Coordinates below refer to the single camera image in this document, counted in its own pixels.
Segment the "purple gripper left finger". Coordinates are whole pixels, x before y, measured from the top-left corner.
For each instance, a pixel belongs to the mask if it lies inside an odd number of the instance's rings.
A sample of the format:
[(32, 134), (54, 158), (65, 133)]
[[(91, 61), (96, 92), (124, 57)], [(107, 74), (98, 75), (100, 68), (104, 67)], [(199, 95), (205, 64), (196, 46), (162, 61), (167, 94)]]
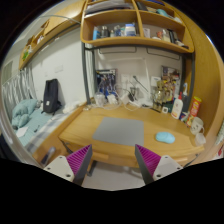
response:
[(87, 145), (66, 157), (74, 173), (73, 182), (81, 186), (92, 157), (92, 145)]

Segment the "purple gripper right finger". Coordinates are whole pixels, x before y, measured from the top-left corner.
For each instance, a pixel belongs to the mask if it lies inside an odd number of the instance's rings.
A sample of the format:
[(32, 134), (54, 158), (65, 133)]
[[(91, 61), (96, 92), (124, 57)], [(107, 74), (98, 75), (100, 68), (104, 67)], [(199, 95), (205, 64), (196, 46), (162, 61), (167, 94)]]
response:
[(138, 144), (135, 145), (135, 157), (137, 159), (144, 183), (152, 183), (154, 181), (153, 174), (161, 160), (161, 157)]

